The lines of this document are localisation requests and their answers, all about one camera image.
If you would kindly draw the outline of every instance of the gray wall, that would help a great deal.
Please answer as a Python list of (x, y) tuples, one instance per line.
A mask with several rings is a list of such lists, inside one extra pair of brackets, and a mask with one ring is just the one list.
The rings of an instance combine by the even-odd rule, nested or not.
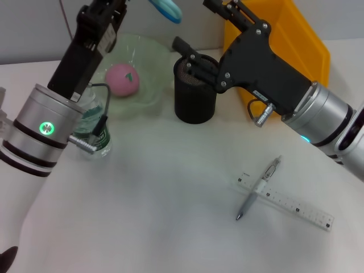
[[(294, 1), (322, 39), (364, 37), (363, 0)], [(88, 2), (64, 0), (72, 29), (79, 8)], [(184, 12), (181, 25), (169, 23), (147, 0), (131, 0), (122, 30), (153, 36), (164, 44), (180, 35), (196, 48), (222, 45), (222, 20), (202, 0), (175, 2)], [(0, 34), (0, 64), (57, 60), (69, 44), (58, 0), (1, 0)]]

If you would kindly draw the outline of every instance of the bottle label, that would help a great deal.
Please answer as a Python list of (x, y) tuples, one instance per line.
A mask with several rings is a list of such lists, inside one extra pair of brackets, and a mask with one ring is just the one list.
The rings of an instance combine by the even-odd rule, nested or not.
[[(76, 138), (79, 138), (83, 141), (88, 142), (89, 138), (91, 136), (91, 132), (89, 133), (73, 133), (73, 135)], [(103, 148), (105, 148), (110, 142), (110, 133), (109, 133), (109, 129), (107, 129), (107, 126), (105, 125), (103, 131), (101, 132), (101, 135), (96, 138), (95, 143), (93, 144), (94, 146), (97, 147), (97, 151), (102, 150)]]

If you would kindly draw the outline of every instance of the pink ball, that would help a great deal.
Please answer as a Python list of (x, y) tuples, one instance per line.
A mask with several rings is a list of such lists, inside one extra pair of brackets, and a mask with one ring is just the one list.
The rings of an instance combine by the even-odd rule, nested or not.
[(106, 83), (115, 96), (126, 97), (138, 91), (139, 76), (131, 65), (116, 64), (106, 73)]

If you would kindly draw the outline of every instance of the plastic water bottle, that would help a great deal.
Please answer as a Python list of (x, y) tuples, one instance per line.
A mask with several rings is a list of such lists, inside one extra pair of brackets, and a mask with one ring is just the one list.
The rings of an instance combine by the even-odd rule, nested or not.
[[(73, 131), (73, 135), (76, 138), (80, 138), (88, 142), (92, 130), (95, 128), (101, 115), (104, 113), (104, 107), (95, 92), (92, 91), (92, 88), (87, 88), (84, 91), (77, 104), (85, 109), (86, 113), (82, 116), (81, 121)], [(82, 154), (88, 159), (103, 158), (110, 152), (112, 143), (110, 133), (106, 125), (100, 137), (96, 139), (96, 142), (90, 144), (95, 145), (97, 147), (97, 151), (93, 155), (87, 152), (82, 152)]]

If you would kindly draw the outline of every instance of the green indicator light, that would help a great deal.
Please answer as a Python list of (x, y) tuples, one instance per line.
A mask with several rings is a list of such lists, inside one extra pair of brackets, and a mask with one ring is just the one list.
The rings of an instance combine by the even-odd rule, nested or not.
[(40, 126), (39, 126), (39, 131), (43, 134), (43, 135), (51, 135), (53, 134), (53, 132), (55, 131), (55, 127), (51, 122), (43, 122)]

